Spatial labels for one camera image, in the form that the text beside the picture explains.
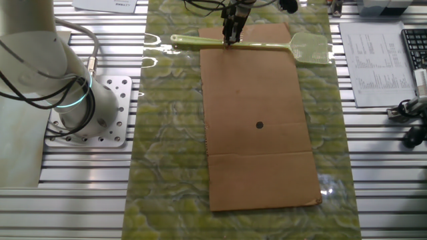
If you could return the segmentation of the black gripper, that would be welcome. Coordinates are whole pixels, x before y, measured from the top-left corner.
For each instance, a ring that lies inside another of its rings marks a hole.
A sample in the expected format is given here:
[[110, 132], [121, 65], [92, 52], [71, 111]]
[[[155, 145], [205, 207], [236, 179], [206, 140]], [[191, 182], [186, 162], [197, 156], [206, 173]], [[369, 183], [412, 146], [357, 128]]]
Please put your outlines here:
[[248, 18], [250, 7], [250, 1], [230, 1], [222, 10], [222, 19], [224, 20], [222, 33], [225, 46], [230, 45], [230, 35], [232, 45], [240, 42], [240, 32], [233, 30], [231, 34], [230, 31], [236, 24]]

